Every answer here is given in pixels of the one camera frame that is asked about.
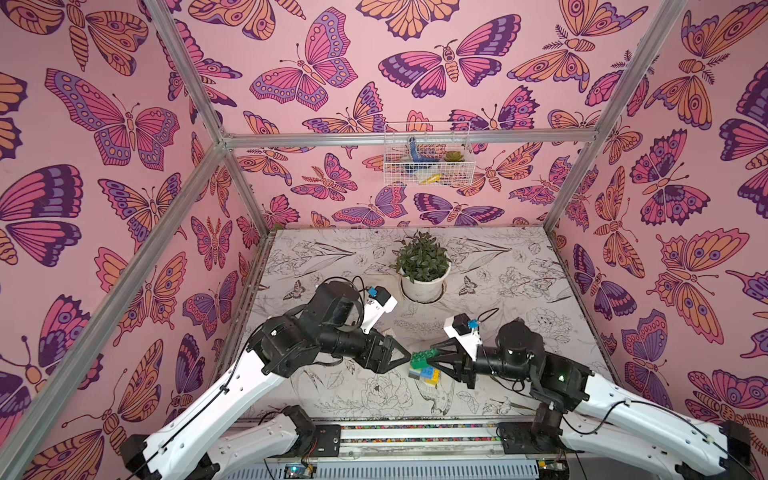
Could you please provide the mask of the dark green lego brick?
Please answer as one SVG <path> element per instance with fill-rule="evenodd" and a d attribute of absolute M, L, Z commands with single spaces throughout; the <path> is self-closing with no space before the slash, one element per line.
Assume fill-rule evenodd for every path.
<path fill-rule="evenodd" d="M 410 359 L 410 367 L 414 370 L 421 370 L 429 366 L 428 361 L 438 354 L 438 350 L 431 348 L 413 353 Z"/>

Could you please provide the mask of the blue lego brick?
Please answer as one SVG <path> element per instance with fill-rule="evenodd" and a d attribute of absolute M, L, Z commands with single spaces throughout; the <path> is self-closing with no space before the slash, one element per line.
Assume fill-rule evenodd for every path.
<path fill-rule="evenodd" d="M 434 368 L 433 367 L 425 367 L 425 368 L 410 368 L 408 372 L 408 377 L 413 379 L 432 379 L 434 376 Z"/>

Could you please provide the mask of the yellow lego brick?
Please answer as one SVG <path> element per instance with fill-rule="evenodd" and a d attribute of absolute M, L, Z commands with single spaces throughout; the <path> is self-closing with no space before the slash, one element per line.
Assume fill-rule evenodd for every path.
<path fill-rule="evenodd" d="M 427 385 L 436 387 L 439 383 L 440 372 L 435 369 L 423 370 L 422 379 Z"/>

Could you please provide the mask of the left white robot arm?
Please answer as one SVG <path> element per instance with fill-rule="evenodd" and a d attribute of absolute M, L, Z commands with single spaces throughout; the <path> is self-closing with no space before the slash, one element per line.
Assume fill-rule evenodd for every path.
<path fill-rule="evenodd" d="M 259 399 L 318 356 L 346 358 L 376 374 L 409 362 L 410 353 L 375 328 L 394 311 L 383 286 L 360 290 L 350 280 L 322 281 L 306 304 L 259 325 L 221 377 L 182 414 L 151 435 L 133 435 L 120 447 L 131 479 L 222 479 L 257 458 L 301 452 L 314 425 L 298 406 L 232 437 L 230 427 Z"/>

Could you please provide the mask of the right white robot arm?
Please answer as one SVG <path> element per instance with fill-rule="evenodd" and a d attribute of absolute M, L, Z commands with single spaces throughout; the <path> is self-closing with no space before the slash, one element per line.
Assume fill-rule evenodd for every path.
<path fill-rule="evenodd" d="M 447 319 L 446 341 L 434 345 L 431 367 L 474 388 L 481 376 L 522 385 L 537 404 L 524 440 L 540 449 L 594 453 L 664 479 L 753 479 L 751 432 L 733 421 L 714 424 L 679 414 L 616 385 L 589 367 L 544 348 L 521 319 L 483 344 L 480 323 L 465 314 Z"/>

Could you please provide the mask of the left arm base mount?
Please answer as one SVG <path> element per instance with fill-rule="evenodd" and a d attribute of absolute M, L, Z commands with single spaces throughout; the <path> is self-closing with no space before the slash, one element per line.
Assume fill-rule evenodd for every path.
<path fill-rule="evenodd" d="M 337 457 L 341 444 L 340 424 L 315 423 L 299 405 L 286 406 L 262 416 L 258 426 L 276 427 L 290 442 L 278 447 L 273 457 Z"/>

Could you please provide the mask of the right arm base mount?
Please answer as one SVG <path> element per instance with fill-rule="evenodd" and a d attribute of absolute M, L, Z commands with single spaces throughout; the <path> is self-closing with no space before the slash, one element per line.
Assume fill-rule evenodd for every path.
<path fill-rule="evenodd" d="M 505 455 L 560 454 L 572 451 L 563 440 L 564 414 L 541 403 L 530 421 L 502 421 L 496 436 Z"/>

